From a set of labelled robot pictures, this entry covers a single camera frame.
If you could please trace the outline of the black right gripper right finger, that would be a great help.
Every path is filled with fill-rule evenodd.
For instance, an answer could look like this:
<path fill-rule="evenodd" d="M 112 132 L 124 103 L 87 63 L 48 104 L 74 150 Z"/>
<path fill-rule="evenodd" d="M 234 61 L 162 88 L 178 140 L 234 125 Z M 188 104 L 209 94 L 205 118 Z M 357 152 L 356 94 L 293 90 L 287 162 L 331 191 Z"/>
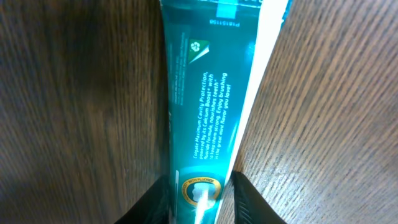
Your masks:
<path fill-rule="evenodd" d="M 242 173 L 233 171 L 235 224 L 286 224 Z"/>

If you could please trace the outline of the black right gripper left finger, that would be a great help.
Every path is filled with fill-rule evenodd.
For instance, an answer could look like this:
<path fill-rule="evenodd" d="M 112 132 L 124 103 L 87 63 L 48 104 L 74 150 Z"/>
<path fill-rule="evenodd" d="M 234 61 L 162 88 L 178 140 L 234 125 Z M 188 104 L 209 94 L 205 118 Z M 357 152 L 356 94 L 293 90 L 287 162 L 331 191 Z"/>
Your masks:
<path fill-rule="evenodd" d="M 162 175 L 115 224 L 169 224 L 169 177 Z"/>

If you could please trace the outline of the white teal toothpaste tube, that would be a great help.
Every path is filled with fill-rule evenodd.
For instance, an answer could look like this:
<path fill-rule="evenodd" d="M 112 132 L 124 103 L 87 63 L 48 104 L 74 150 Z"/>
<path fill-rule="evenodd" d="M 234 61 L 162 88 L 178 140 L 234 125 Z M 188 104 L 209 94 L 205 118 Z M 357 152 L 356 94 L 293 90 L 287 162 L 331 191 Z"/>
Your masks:
<path fill-rule="evenodd" d="M 173 223 L 216 223 L 290 0 L 161 0 Z"/>

